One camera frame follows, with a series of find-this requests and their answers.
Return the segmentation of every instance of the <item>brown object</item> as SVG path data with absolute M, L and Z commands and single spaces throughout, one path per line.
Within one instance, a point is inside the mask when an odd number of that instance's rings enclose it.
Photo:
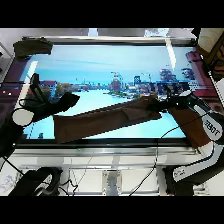
M 171 108 L 169 109 L 169 113 L 174 117 L 178 125 L 185 124 L 199 117 L 196 112 L 193 112 L 190 109 L 177 110 L 175 108 Z M 210 142 L 210 139 L 203 129 L 201 118 L 180 128 L 185 133 L 193 148 L 201 147 Z
M 154 96 L 115 104 L 75 116 L 53 116 L 54 135 L 58 143 L 97 135 L 142 122 L 157 120 L 161 115 L 147 109 Z

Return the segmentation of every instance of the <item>screen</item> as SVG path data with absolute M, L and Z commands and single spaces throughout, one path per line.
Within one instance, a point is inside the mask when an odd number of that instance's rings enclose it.
M 20 80 L 29 78 L 30 72 L 38 73 L 42 91 L 49 100 L 59 99 L 66 91 L 79 95 L 74 107 L 58 114 L 62 116 L 152 93 L 165 98 L 164 84 L 178 93 L 195 90 L 217 109 L 220 102 L 210 79 L 204 78 L 206 74 L 200 63 L 201 58 L 193 47 L 54 45 L 51 55 L 34 55 L 28 60 Z M 161 115 L 159 120 L 87 138 L 160 138 L 178 126 L 169 113 Z M 53 139 L 52 116 L 26 127 L 24 134 L 29 139 Z M 183 138 L 185 135 L 176 129 L 166 137 Z

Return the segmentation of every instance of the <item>folded cloth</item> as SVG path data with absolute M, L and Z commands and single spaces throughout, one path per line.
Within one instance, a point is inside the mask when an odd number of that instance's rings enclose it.
M 150 111 L 155 96 L 115 104 L 75 116 L 54 115 L 54 135 L 58 143 L 74 141 L 118 128 L 157 120 L 161 115 Z
M 44 37 L 23 39 L 13 44 L 15 57 L 26 58 L 33 54 L 51 54 L 53 44 Z
M 169 109 L 169 113 L 174 117 L 178 125 L 183 125 L 192 121 L 189 124 L 180 127 L 180 129 L 185 133 L 193 148 L 196 149 L 211 141 L 204 131 L 202 119 L 196 119 L 200 117 L 196 112 L 190 109 L 177 110 L 171 108 Z

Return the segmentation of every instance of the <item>water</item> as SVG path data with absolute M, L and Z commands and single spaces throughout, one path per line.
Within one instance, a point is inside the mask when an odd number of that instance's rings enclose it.
M 103 94 L 107 92 L 108 90 L 90 90 L 89 92 L 74 93 L 80 96 L 78 103 L 66 112 L 58 113 L 58 115 L 73 116 L 101 107 L 129 101 L 126 98 L 118 98 Z M 173 117 L 166 113 L 162 114 L 162 118 L 159 120 L 120 128 L 88 138 L 160 138 L 164 133 L 176 126 L 178 125 Z M 28 134 L 28 138 L 31 139 L 37 139 L 40 133 L 43 133 L 45 139 L 53 139 L 54 122 L 52 116 L 28 126 L 24 130 L 24 133 Z M 185 137 L 185 135 L 180 129 L 177 129 L 168 133 L 166 137 L 182 138 Z

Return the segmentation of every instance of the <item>sky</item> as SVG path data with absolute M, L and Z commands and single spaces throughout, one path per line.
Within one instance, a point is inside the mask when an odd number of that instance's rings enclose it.
M 173 47 L 176 57 L 174 74 L 183 80 L 181 69 L 190 65 L 186 53 L 191 47 Z M 135 75 L 142 81 L 160 80 L 159 71 L 171 68 L 168 50 L 165 46 L 110 46 L 110 45 L 55 45 L 51 55 L 34 55 L 24 70 L 25 77 L 32 61 L 38 61 L 35 72 L 40 80 L 58 82 L 111 83 L 113 74 L 119 72 L 125 83 L 133 82 Z

